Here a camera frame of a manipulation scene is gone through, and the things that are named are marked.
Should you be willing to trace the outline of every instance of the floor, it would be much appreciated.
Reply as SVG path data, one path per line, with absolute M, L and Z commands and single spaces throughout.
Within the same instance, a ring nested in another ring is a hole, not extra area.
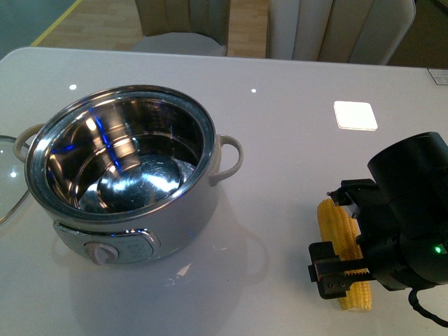
M 29 46 L 74 0 L 0 0 L 0 59 Z
M 0 0 L 0 10 L 5 1 L 11 4 L 8 0 Z M 43 7 L 48 7 L 51 1 L 55 0 L 39 0 L 43 2 Z M 129 50 L 140 40 L 141 30 L 134 0 L 78 1 L 80 3 L 39 42 L 39 46 Z M 448 69 L 448 10 L 444 1 L 448 0 L 417 1 L 414 24 L 392 57 L 391 65 Z M 67 2 L 75 1 L 57 2 L 60 6 L 65 2 L 64 6 L 67 6 Z M 265 56 L 268 3 L 269 0 L 232 0 L 228 56 Z M 27 6 L 29 13 L 42 11 L 34 8 L 35 5 Z M 16 28 L 15 33 L 20 35 L 21 30 Z
M 269 0 L 232 0 L 228 56 L 265 56 Z M 134 0 L 83 0 L 39 46 L 129 50 L 142 37 Z

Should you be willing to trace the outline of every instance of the corn cob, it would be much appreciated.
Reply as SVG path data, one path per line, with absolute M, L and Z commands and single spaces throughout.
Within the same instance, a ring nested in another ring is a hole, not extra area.
M 335 253 L 341 260 L 353 260 L 363 257 L 356 236 L 359 234 L 356 220 L 350 218 L 340 206 L 334 206 L 331 199 L 325 199 L 317 207 L 317 219 L 323 242 L 332 242 Z M 350 271 L 350 273 L 367 270 Z M 338 299 L 342 310 L 368 312 L 372 308 L 372 295 L 367 281 L 355 282 L 346 297 Z

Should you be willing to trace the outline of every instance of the black cable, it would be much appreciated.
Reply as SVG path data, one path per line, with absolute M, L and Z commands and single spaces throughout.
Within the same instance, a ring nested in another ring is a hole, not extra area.
M 411 293 L 409 293 L 409 297 L 407 298 L 409 300 L 409 303 L 411 304 L 412 308 L 414 308 L 414 310 L 418 313 L 420 313 L 420 315 L 422 315 L 423 317 L 426 317 L 427 319 L 433 320 L 434 322 L 436 322 L 439 326 L 448 328 L 448 321 L 446 320 L 442 320 L 440 317 L 438 317 L 437 315 L 434 315 L 432 313 L 430 313 L 429 311 L 427 311 L 426 309 L 424 309 L 420 304 L 419 304 L 419 299 L 417 299 L 417 293 L 419 292 L 419 289 L 415 289 L 413 288 L 411 290 Z

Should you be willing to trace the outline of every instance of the wooden floor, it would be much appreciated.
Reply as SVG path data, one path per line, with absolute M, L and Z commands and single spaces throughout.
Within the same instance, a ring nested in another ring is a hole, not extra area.
M 228 56 L 265 57 L 268 2 L 232 0 Z M 141 37 L 134 0 L 82 0 L 39 46 L 129 50 Z

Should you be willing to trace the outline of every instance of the yellow floor line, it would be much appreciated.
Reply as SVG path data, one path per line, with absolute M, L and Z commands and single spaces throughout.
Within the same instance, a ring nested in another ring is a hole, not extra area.
M 42 40 L 47 37 L 47 35 L 49 35 L 49 33 L 51 33 L 51 31 L 56 28 L 58 26 L 59 23 L 61 23 L 63 21 L 63 19 L 65 19 L 72 11 L 73 9 L 75 9 L 77 7 L 77 5 L 79 5 L 81 3 L 82 0 L 76 0 L 75 3 L 73 5 L 71 5 L 69 7 L 69 9 L 67 9 L 64 14 L 62 14 L 61 16 L 58 17 L 58 19 L 56 21 L 53 22 L 53 24 L 51 26 L 49 26 L 49 28 L 47 28 L 42 35 L 40 35 L 33 43 L 31 43 L 32 47 L 36 47 L 40 42 L 42 42 Z

